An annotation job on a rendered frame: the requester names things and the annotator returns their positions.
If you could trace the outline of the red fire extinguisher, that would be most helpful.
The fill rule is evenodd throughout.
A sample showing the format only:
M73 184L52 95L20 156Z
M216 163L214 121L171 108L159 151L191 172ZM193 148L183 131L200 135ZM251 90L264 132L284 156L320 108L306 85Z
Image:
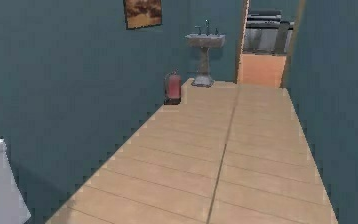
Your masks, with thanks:
M164 104L178 105L181 102L181 76L173 71L164 79Z

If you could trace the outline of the brown framed wall picture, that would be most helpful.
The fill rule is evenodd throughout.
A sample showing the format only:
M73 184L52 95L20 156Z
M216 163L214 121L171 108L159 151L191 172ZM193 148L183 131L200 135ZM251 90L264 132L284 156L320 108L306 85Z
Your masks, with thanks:
M123 0L128 30L162 24L162 0Z

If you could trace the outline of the grey pedestal sink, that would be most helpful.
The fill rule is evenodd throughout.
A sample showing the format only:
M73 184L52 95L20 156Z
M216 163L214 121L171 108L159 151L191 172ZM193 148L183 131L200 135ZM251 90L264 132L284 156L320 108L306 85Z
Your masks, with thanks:
M197 26L197 29L198 32L196 34L188 34L185 36L190 47L200 50L199 67L191 85L209 88L214 84L214 80L210 74L209 50L211 48L222 48L225 44L226 36L220 34L218 29L215 29L215 33L212 34L208 20L205 20L205 32L202 32L200 26Z

